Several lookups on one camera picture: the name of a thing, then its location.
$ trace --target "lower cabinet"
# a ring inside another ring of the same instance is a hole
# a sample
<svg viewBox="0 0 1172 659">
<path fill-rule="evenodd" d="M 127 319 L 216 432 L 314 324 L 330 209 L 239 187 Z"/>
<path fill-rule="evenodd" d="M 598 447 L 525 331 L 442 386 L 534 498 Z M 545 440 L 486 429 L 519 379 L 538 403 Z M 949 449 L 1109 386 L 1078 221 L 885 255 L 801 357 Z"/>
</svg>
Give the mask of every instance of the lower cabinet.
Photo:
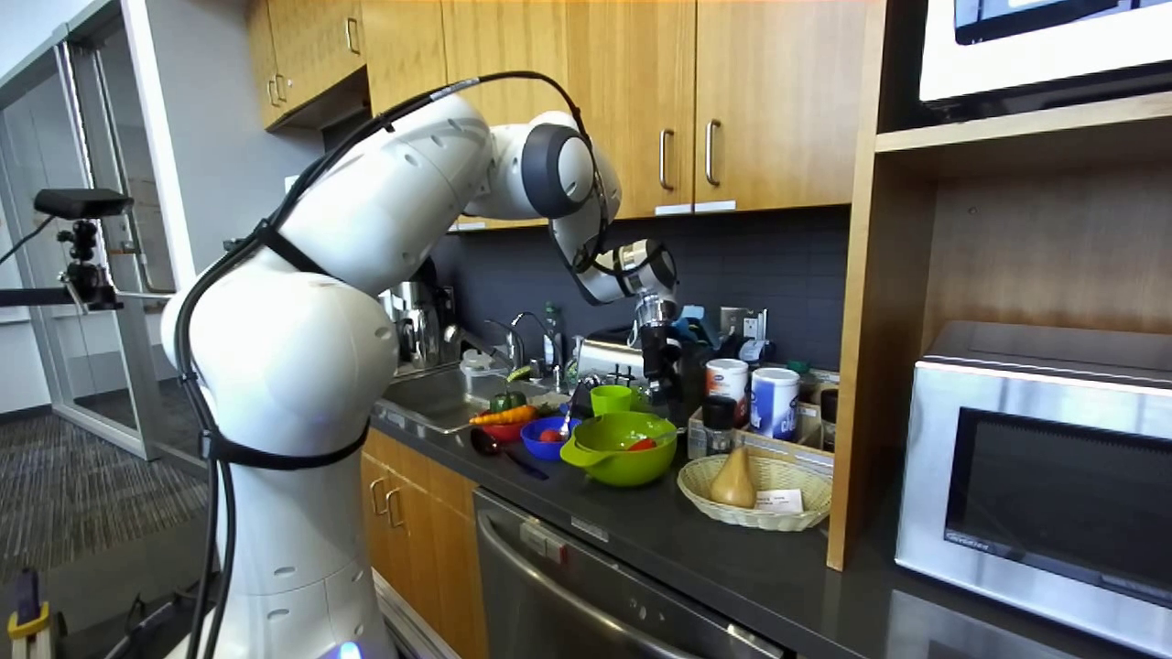
<svg viewBox="0 0 1172 659">
<path fill-rule="evenodd" d="M 465 477 L 370 429 L 368 557 L 462 659 L 486 654 L 471 491 Z"/>
</svg>

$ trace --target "backsplash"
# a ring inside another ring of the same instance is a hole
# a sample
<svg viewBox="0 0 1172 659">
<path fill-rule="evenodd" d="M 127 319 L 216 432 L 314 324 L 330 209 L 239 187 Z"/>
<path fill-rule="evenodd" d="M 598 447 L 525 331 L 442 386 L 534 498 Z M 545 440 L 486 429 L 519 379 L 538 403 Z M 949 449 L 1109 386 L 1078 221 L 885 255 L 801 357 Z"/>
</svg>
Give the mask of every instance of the backsplash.
<svg viewBox="0 0 1172 659">
<path fill-rule="evenodd" d="M 778 217 L 673 217 L 614 224 L 614 237 L 656 237 L 678 263 L 678 302 L 770 309 L 770 338 L 784 359 L 840 371 L 845 289 L 845 209 Z M 565 309 L 571 335 L 631 325 L 634 302 L 591 303 L 565 271 L 545 226 L 448 235 L 436 249 L 440 277 L 453 289 L 462 324 L 503 340 L 518 311 Z"/>
</svg>

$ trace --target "green bowl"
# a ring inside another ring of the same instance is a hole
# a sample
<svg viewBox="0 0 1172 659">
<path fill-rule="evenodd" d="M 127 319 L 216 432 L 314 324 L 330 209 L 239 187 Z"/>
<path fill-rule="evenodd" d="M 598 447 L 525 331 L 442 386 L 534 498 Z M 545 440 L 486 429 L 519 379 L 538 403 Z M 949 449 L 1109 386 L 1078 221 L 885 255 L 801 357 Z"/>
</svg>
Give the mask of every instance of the green bowl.
<svg viewBox="0 0 1172 659">
<path fill-rule="evenodd" d="M 607 486 L 642 486 L 670 468 L 678 429 L 656 414 L 606 414 L 586 416 L 567 443 L 559 460 L 581 468 L 591 480 Z"/>
</svg>

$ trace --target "black countertop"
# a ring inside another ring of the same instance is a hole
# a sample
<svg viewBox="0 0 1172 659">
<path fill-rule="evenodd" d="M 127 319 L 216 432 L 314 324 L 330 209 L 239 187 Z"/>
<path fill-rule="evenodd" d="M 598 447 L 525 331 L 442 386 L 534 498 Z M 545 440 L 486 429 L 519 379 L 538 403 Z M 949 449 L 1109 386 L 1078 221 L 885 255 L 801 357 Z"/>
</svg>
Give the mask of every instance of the black countertop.
<svg viewBox="0 0 1172 659">
<path fill-rule="evenodd" d="M 880 543 L 853 549 L 845 571 L 831 571 L 823 529 L 778 536 L 713 524 L 678 493 L 673 474 L 637 491 L 591 482 L 567 465 L 543 465 L 538 480 L 510 457 L 477 454 L 458 432 L 429 432 L 387 403 L 377 405 L 375 429 L 797 654 L 1135 654 L 908 574 Z"/>
</svg>

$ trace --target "microwave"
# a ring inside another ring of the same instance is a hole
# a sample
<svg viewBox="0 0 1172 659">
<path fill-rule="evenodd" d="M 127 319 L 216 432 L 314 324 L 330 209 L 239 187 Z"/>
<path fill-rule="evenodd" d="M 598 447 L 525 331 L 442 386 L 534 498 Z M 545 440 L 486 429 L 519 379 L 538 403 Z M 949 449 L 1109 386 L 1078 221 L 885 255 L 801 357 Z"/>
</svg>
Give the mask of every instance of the microwave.
<svg viewBox="0 0 1172 659">
<path fill-rule="evenodd" d="M 912 379 L 895 562 L 1172 654 L 1172 338 L 945 325 Z"/>
<path fill-rule="evenodd" d="M 1168 69 L 1172 0 L 927 0 L 927 105 L 1059 105 L 1172 88 Z"/>
</svg>

